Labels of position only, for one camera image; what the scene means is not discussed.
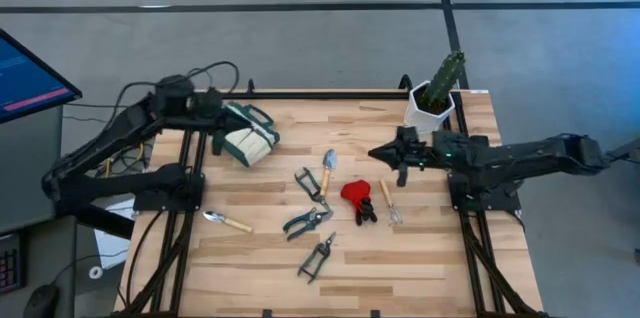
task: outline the monitor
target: monitor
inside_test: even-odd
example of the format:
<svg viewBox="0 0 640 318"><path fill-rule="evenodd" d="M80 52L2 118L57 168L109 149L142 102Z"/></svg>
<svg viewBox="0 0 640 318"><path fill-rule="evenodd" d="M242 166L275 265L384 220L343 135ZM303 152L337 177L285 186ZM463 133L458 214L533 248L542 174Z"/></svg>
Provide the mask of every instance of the monitor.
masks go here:
<svg viewBox="0 0 640 318"><path fill-rule="evenodd" d="M80 90L0 29L0 123L81 97Z"/></svg>

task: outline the green plant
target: green plant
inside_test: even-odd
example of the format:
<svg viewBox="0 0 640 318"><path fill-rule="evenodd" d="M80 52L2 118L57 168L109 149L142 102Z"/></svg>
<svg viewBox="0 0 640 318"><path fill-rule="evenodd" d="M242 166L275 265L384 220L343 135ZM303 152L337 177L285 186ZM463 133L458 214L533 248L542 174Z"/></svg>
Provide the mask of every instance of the green plant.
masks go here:
<svg viewBox="0 0 640 318"><path fill-rule="evenodd" d="M453 52L442 61L438 72L433 76L433 79L427 85L427 89L424 90L418 100L420 109L437 112L447 108L449 91L456 84L458 77L460 77L464 62L464 53L462 51Z"/></svg>

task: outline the wooden table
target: wooden table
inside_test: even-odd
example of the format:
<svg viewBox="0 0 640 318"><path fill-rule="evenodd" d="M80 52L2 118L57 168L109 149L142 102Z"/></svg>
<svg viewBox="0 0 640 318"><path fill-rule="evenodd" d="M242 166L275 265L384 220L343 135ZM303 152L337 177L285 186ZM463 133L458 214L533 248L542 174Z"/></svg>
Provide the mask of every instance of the wooden table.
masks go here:
<svg viewBox="0 0 640 318"><path fill-rule="evenodd" d="M487 135L499 145L489 94L462 91L462 98L470 134ZM252 104L274 118L281 141L251 168L226 153L207 154L202 210L222 212L255 231L245 234L196 214L180 316L259 316L263 309L272 309L274 316L369 316L371 310L380 310L382 316L474 315L459 217L451 208L445 172L410 170L406 187L398 188L397 172L367 156L369 149L393 140L395 127L403 124L406 101L256 100ZM181 140L182 132L159 135L153 167L176 162ZM192 153L196 141L194 137ZM287 242L283 224L311 207L321 208L293 175L308 167L321 180L322 157L330 148L338 154L327 195L335 214L315 232ZM404 217L401 226L389 226L380 178L386 180ZM356 226L353 208L340 197L345 183L359 179L371 184L377 224ZM132 248L153 215L137 217ZM522 228L502 212L487 216L498 267L525 302L542 309ZM165 221L163 214L144 242L133 292L156 269ZM296 276L298 267L333 231L337 237L331 257L319 278L308 285L306 277ZM479 266L489 302L488 277ZM167 277L164 309L169 305L173 271ZM118 301L116 309L121 307Z"/></svg>

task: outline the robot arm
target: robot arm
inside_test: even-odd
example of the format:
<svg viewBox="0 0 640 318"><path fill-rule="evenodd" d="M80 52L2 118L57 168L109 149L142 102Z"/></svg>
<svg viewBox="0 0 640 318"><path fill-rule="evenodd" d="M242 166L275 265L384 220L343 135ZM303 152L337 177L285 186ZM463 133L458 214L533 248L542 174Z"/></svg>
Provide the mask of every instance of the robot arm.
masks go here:
<svg viewBox="0 0 640 318"><path fill-rule="evenodd" d="M123 177L91 178L85 173L164 128L211 134L213 153L220 154L224 136L249 125L246 119L222 106L221 95L214 88L195 92L185 77L167 77L156 85L155 94L149 93L124 109L97 137L56 161L42 178L42 189L63 212L109 195L149 190L171 194L190 181L185 168L178 163L165 165L153 173Z"/></svg>
<svg viewBox="0 0 640 318"><path fill-rule="evenodd" d="M404 186L407 167L444 168L464 173L470 186L487 189L555 172L594 175L609 167L598 142L588 136L563 134L541 141L489 147L484 136L433 132L433 146L420 142L414 127L398 127L396 139L369 151L369 156L398 169Z"/></svg>

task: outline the white pot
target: white pot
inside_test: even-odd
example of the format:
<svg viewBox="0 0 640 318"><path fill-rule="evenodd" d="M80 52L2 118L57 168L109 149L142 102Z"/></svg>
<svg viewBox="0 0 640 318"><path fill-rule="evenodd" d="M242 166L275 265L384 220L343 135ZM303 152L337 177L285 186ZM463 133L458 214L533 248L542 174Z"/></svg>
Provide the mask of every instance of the white pot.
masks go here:
<svg viewBox="0 0 640 318"><path fill-rule="evenodd" d="M449 93L449 108L446 111L442 112L439 115L427 113L418 109L418 104L416 103L413 94L415 91L423 87L425 84L428 84L429 81L424 81L417 87L413 88L411 92L409 92L409 105L407 106L407 113L404 115L404 124L405 126L414 126L418 133L431 133L435 130L438 130L442 122L451 114L456 106L453 103L453 98L451 97L451 93Z"/></svg>

